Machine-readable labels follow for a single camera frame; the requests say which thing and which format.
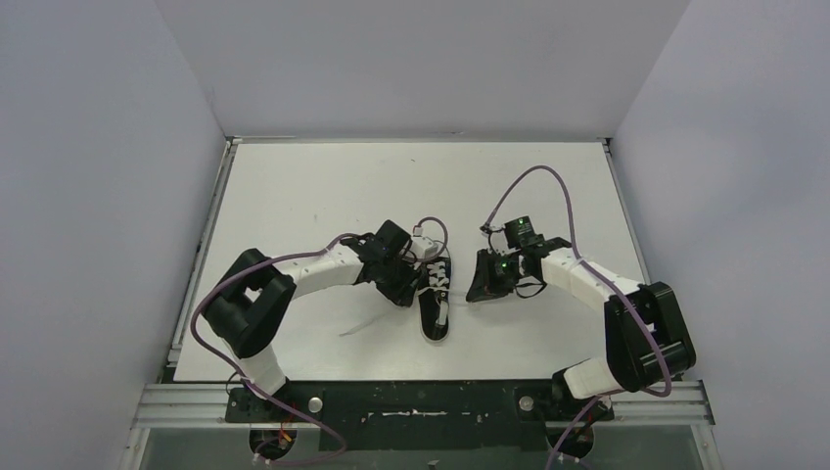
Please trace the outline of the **black white canvas sneaker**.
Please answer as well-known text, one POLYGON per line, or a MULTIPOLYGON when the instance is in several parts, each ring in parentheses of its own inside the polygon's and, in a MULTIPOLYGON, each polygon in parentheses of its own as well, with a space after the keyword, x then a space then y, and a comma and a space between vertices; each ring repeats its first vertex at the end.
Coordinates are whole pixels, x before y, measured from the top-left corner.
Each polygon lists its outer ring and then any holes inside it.
POLYGON ((426 263, 416 290, 422 333, 431 342, 440 342, 448 334, 451 272, 449 257, 426 263))

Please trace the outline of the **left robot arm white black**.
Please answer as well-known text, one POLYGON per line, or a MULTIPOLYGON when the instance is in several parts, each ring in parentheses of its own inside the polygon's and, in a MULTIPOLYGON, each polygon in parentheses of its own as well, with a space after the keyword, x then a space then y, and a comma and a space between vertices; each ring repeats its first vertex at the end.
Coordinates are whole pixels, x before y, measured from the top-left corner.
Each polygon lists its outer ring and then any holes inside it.
POLYGON ((272 347, 290 303, 338 286, 372 284, 393 305, 412 305, 423 266, 441 246, 387 220, 375 232, 346 233, 316 252, 269 258, 242 252, 195 308, 190 329, 252 392, 251 404, 275 418, 289 405, 289 379, 272 347))

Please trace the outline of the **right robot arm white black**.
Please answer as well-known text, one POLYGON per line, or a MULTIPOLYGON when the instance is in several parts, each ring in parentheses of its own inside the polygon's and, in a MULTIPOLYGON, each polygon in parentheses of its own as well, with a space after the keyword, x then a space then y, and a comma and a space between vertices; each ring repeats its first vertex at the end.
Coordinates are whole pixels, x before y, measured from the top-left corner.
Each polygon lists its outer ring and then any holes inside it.
POLYGON ((587 261, 570 241, 536 232, 528 216, 506 222, 499 231, 507 249, 478 251, 467 302, 517 294, 523 281, 535 280, 569 293, 603 320, 604 353, 553 374, 550 402, 556 413, 576 417, 590 399, 644 392, 696 364, 671 286, 644 284, 587 261))

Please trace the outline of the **white shoelace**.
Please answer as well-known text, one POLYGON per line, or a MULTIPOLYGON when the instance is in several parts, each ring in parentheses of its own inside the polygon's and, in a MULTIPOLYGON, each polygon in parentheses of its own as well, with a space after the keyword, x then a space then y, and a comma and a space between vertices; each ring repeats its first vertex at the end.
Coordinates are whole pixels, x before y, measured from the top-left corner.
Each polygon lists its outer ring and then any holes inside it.
POLYGON ((417 305, 422 335, 428 342, 438 343, 449 333, 451 297, 460 294, 452 288, 452 279, 451 257, 441 256, 427 262, 392 258, 363 262, 350 284, 374 284, 394 306, 417 305))

